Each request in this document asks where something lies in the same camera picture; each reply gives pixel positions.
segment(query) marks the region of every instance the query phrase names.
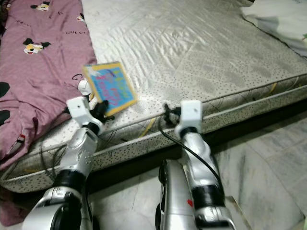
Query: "blue book cover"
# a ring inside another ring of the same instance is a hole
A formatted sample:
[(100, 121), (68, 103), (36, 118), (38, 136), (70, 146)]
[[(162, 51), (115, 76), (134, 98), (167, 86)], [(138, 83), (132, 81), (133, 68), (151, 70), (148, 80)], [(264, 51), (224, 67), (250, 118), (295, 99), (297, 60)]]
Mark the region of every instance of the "blue book cover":
[(83, 72), (98, 101), (109, 101), (107, 116), (137, 102), (136, 94), (119, 62), (86, 65)]

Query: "mattress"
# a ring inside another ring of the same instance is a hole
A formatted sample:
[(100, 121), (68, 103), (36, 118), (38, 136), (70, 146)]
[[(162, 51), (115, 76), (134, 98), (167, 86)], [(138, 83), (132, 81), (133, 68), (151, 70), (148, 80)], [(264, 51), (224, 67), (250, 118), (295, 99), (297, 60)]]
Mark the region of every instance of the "mattress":
[[(307, 98), (307, 60), (243, 20), (244, 0), (84, 0), (98, 62), (120, 61), (139, 101), (106, 124), (94, 170), (173, 143), (160, 135), (163, 104), (203, 102), (203, 133)], [(33, 143), (2, 175), (1, 186), (25, 193), (52, 184), (78, 125), (67, 121)], [(164, 125), (174, 136), (173, 129)]]

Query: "pink blanket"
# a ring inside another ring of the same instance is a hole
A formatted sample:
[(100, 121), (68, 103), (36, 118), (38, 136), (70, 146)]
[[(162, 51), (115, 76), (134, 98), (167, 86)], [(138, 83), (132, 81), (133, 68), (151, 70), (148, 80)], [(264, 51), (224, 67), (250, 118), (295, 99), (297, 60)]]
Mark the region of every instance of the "pink blanket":
[(81, 67), (95, 62), (81, 1), (12, 1), (0, 47), (0, 170), (69, 118)]

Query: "floor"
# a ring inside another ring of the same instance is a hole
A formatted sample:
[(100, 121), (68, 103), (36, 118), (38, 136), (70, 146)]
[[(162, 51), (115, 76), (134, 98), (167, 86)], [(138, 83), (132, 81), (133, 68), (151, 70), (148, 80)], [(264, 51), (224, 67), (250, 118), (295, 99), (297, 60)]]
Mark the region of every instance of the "floor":
[[(213, 149), (238, 230), (302, 230), (307, 215), (307, 112)], [(101, 229), (154, 230), (158, 169), (91, 196)], [(0, 230), (20, 230), (21, 225)]]

